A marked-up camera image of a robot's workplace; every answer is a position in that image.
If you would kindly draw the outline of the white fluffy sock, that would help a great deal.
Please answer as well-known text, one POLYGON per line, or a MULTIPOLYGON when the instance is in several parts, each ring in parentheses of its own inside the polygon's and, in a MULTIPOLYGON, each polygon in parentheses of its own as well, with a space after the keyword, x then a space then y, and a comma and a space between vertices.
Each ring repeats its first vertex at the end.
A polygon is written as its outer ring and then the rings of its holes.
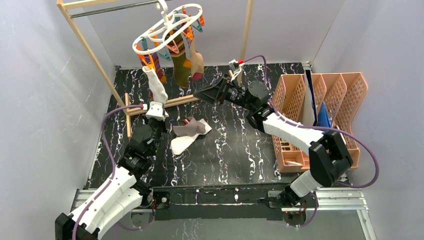
POLYGON ((168 94, 159 80, 156 71, 148 66, 143 66, 142 71, 148 78, 148 87, 151 92, 151 101, 165 105, 168 101, 168 94))
POLYGON ((195 140, 200 135, 202 136, 206 135, 212 130, 212 127, 203 118, 197 121, 200 121, 203 124, 205 124, 206 133, 203 133, 203 134, 198 133, 194 136, 180 136, 180 137, 176 136, 176 138, 172 139, 170 143, 170 149, 174 155, 176 156, 181 155, 188 147, 190 147, 195 142, 195 140))

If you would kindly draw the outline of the grey sock with red stripes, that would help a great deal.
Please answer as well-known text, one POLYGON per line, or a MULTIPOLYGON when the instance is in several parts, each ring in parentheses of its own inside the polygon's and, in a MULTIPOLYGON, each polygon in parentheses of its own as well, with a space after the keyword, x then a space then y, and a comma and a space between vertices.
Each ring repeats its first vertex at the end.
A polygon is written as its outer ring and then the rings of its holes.
POLYGON ((172 130, 177 137, 192 137, 196 134, 205 134, 206 125, 189 116, 182 121, 182 125, 173 125, 172 130))

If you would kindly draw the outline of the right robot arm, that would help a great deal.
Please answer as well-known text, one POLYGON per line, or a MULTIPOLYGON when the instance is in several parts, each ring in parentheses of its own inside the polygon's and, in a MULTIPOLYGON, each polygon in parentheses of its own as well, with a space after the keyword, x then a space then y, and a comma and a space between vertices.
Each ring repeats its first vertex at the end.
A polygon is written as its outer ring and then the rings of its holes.
POLYGON ((243 89, 224 74, 217 82, 197 90, 194 97, 210 105, 228 101, 246 109, 246 119, 253 128, 289 142, 307 154, 309 170, 287 185, 278 196, 267 197, 270 202, 293 206, 308 194, 333 186, 353 164, 339 132, 316 130, 284 117, 272 108, 270 94, 262 81, 254 80, 243 89))

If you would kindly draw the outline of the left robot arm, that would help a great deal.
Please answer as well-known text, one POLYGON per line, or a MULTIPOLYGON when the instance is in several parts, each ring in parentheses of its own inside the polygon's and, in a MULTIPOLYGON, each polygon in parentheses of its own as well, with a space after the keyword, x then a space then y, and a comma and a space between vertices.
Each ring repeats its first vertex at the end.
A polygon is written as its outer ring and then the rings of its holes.
POLYGON ((134 131, 122 158, 107 180, 71 213, 55 220, 57 240, 100 240, 123 216, 149 195, 141 177, 153 164, 167 131, 162 120, 150 118, 134 131))

